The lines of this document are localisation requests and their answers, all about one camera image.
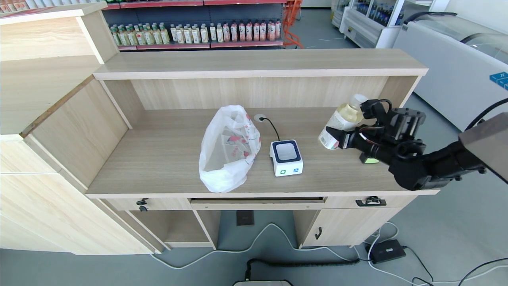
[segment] plastic bag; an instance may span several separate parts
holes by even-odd
[[[229,192],[247,179],[261,136],[241,105],[221,107],[205,131],[199,177],[209,191]]]

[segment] power adapter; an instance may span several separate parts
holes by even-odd
[[[365,247],[367,253],[369,253],[370,245]],[[370,252],[370,260],[372,263],[382,263],[390,260],[399,259],[406,256],[406,252],[404,248],[400,245],[399,241],[388,240],[385,242],[377,243],[372,246],[372,251]]]

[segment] white wall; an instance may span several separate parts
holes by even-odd
[[[508,0],[450,0],[446,11],[508,34]]]

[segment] red shelf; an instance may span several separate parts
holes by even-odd
[[[165,49],[209,49],[210,44],[169,44],[169,45],[143,45],[137,50],[165,50]]]
[[[103,8],[102,10],[116,10],[116,9],[120,9],[119,3],[108,4],[108,7]]]
[[[120,8],[147,8],[170,6],[202,6],[203,0],[141,1],[120,3]]]
[[[277,41],[256,41],[256,42],[212,42],[211,48],[236,48],[236,47],[264,47],[264,46],[282,46],[282,40]]]
[[[284,4],[287,0],[204,0],[205,5]]]

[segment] bottle cap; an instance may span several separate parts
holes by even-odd
[[[368,98],[366,96],[364,96],[363,94],[357,93],[357,94],[351,96],[350,105],[352,107],[356,108],[357,110],[360,110],[360,104],[364,103],[367,100],[368,100]]]

